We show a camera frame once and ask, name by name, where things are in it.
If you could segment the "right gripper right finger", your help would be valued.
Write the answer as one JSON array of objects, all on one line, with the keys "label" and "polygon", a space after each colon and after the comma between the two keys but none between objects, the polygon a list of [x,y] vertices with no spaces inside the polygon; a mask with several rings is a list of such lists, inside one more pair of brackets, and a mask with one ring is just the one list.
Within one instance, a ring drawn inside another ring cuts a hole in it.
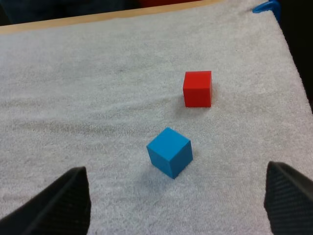
[{"label": "right gripper right finger", "polygon": [[264,208],[274,235],[311,235],[313,181],[286,163],[270,161]]}]

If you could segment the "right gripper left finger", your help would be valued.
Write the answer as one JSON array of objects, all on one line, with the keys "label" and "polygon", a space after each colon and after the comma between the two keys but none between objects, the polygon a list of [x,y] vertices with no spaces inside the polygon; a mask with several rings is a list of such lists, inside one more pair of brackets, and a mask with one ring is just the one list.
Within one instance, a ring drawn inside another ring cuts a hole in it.
[{"label": "right gripper left finger", "polygon": [[0,221],[2,235],[85,235],[91,200],[87,170],[74,167]]}]

